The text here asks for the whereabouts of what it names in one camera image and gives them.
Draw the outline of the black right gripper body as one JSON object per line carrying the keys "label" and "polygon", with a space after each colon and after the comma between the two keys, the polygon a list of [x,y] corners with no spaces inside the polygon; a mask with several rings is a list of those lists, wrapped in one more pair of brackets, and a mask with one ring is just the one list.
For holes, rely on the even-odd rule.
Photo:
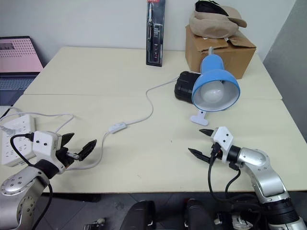
{"label": "black right gripper body", "polygon": [[213,159],[222,159],[223,157],[223,151],[222,147],[219,145],[219,143],[213,143],[212,145],[212,151],[211,151],[211,156]]}

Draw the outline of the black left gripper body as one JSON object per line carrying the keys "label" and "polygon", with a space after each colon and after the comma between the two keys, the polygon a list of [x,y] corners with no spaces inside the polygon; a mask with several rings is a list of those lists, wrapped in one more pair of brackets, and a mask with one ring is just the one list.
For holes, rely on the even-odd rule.
{"label": "black left gripper body", "polygon": [[60,147],[60,149],[56,151],[56,157],[65,168],[68,168],[74,161],[79,160],[80,156],[77,153],[70,153],[67,147]]}

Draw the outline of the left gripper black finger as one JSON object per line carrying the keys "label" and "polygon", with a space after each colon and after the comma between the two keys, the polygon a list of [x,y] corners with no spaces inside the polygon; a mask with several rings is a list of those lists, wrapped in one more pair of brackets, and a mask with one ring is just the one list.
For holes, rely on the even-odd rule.
{"label": "left gripper black finger", "polygon": [[83,161],[95,148],[97,140],[92,140],[88,142],[82,150],[79,152],[79,160]]}
{"label": "left gripper black finger", "polygon": [[65,146],[71,140],[73,136],[74,136],[74,133],[67,133],[67,134],[62,135],[60,146],[61,147]]}

